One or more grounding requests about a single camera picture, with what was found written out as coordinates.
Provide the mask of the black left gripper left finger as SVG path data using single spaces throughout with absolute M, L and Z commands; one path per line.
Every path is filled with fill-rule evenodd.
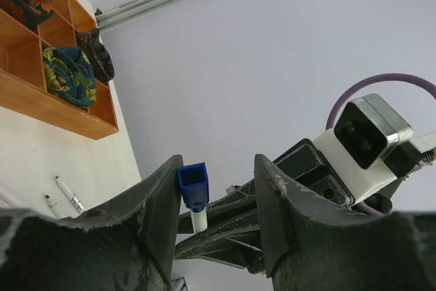
M 2 290 L 169 290 L 181 191 L 173 155 L 76 218 L 1 211 Z

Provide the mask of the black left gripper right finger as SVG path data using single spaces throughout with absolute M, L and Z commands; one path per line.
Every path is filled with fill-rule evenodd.
M 275 290 L 434 290 L 435 214 L 374 217 L 254 163 L 266 276 Z

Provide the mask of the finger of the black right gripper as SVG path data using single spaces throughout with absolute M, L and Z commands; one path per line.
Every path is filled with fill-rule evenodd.
M 202 259 L 265 274 L 257 211 L 247 211 L 176 245 L 176 260 Z

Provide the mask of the dark green capped marker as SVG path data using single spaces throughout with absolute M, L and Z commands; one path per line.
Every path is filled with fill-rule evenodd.
M 78 199 L 77 195 L 61 180 L 59 176 L 56 176 L 55 181 L 65 197 L 71 202 L 72 206 L 79 212 L 85 212 L 84 206 Z

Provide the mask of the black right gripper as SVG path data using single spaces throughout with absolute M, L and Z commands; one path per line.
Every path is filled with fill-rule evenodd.
M 302 139 L 273 161 L 283 173 L 325 199 L 350 208 L 354 197 L 326 157 L 308 138 Z M 178 234 L 204 232 L 229 219 L 256 209 L 255 181 L 234 185 L 224 197 L 210 203 L 200 213 L 188 211 L 178 217 Z

